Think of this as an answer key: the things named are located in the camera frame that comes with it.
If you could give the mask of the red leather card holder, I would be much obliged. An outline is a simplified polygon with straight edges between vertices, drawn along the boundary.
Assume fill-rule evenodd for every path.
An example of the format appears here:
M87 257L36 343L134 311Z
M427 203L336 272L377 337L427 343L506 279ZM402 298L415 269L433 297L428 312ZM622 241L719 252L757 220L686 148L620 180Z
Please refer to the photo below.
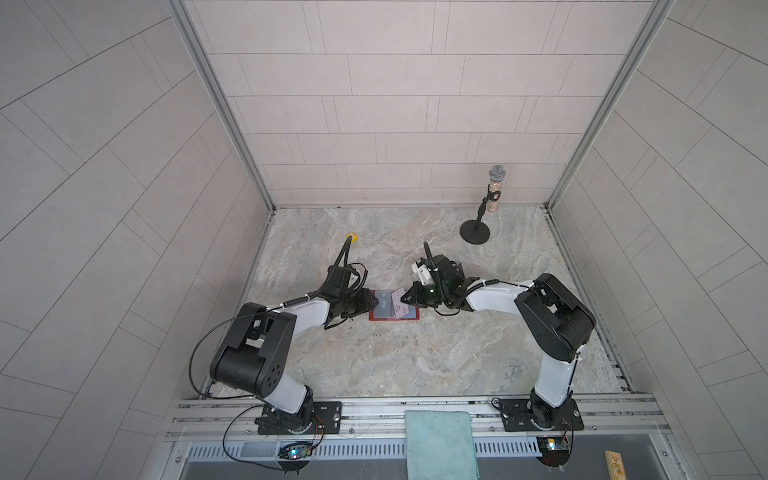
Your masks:
M374 290L372 292L374 299L377 301L377 305L369 312L370 321L411 321L419 320L419 309L413 305L409 305L410 313L406 318L394 319L392 317L392 300L391 294L395 290Z

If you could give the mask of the pink VIP card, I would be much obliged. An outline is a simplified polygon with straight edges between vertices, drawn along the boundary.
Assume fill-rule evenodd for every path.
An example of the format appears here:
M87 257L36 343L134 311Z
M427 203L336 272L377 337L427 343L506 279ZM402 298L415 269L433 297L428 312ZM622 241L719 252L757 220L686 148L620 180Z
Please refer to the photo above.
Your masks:
M401 287L395 290L391 294L392 300L392 317L394 319L406 318L410 313L410 307L408 304L402 301L402 297L405 295L405 288Z

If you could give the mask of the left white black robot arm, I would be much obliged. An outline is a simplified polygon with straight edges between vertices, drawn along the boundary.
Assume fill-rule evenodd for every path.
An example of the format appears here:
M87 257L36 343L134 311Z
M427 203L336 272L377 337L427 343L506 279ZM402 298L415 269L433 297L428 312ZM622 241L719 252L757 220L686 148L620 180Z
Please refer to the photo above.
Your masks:
M365 314L378 301L365 287L360 263L331 266L319 290L268 308L245 304L210 364L212 380L262 400L273 413L264 426L299 434L313 424L313 392L285 372L293 338L308 329L328 330Z

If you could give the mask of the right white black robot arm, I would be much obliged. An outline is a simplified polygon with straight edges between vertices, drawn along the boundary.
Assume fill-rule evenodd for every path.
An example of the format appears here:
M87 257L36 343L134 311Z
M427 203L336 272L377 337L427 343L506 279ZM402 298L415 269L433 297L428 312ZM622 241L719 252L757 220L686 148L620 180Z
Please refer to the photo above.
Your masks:
M596 326L593 313L557 277L544 273L527 283L466 277L462 266L443 255L412 265L418 279L402 303L453 312L495 311L522 317L543 352L538 378L527 400L491 400L504 429L582 430L572 382L584 346Z

